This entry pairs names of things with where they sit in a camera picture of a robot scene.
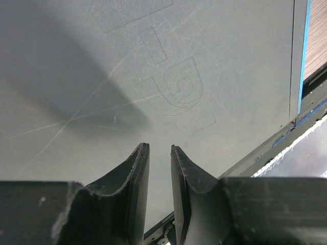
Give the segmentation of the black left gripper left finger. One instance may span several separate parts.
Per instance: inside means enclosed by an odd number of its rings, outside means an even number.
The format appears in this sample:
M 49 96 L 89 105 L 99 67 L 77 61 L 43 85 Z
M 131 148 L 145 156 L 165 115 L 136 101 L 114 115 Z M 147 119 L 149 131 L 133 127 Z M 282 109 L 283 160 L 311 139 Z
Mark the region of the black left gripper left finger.
M 1 244 L 142 244 L 150 146 L 88 185 L 2 181 Z

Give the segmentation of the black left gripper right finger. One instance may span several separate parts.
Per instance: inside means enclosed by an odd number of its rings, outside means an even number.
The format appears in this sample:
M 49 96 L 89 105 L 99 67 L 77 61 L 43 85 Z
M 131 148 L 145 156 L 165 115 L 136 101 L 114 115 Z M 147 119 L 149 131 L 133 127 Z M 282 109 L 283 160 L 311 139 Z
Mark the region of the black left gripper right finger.
M 178 244 L 326 244 L 325 178 L 215 178 L 171 147 Z

